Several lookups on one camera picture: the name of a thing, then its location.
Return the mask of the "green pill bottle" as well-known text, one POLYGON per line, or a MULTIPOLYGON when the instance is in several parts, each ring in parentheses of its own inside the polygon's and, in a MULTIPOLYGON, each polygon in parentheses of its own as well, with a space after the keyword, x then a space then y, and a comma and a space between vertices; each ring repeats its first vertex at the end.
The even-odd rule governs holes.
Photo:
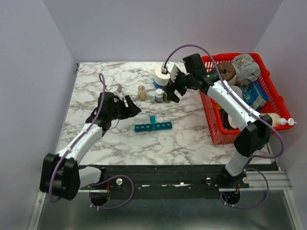
POLYGON ((166 103, 166 104, 169 104, 171 101, 169 100, 168 98, 168 94, 166 91, 164 91, 164 95, 163 95, 163 101, 166 103))

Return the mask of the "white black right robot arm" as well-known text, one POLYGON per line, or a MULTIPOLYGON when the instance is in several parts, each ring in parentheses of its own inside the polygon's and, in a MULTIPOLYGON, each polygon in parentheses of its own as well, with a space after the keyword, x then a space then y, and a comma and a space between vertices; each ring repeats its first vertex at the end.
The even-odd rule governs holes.
POLYGON ((240 134, 234 141, 235 153, 221 172, 221 183, 230 188, 238 182, 245 167, 250 163, 254 152, 262 149, 270 140, 272 119, 262 116, 249 107, 228 85, 219 72, 215 62, 214 70, 207 71, 199 54, 183 58, 186 73, 183 73, 174 62, 166 60, 161 67, 162 74, 170 79, 164 88, 167 99, 178 103, 178 92, 184 95, 188 89, 200 90, 216 101, 233 119, 240 134))

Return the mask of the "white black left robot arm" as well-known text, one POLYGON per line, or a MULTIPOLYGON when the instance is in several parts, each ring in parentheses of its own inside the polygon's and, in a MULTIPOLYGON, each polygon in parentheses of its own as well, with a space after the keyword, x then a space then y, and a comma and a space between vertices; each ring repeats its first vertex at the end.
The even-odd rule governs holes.
POLYGON ((135 117, 141 111, 128 95, 101 93, 97 107, 86 119, 80 133, 58 153, 49 153, 44 157, 40 191, 72 200, 79 189, 87 185, 102 189, 106 185, 102 170, 95 167, 96 173, 86 180, 85 176, 80 175, 85 168, 79 164, 88 150, 110 129, 112 121, 135 117))

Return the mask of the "teal weekly pill organizer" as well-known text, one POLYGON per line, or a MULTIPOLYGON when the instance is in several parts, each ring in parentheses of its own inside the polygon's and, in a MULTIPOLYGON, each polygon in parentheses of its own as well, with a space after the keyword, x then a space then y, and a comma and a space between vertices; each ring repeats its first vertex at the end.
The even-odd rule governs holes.
POLYGON ((172 122, 157 122, 154 115, 150 116, 150 122, 147 124, 136 124, 134 131, 139 132, 151 132, 160 130, 171 130, 173 128, 172 122))

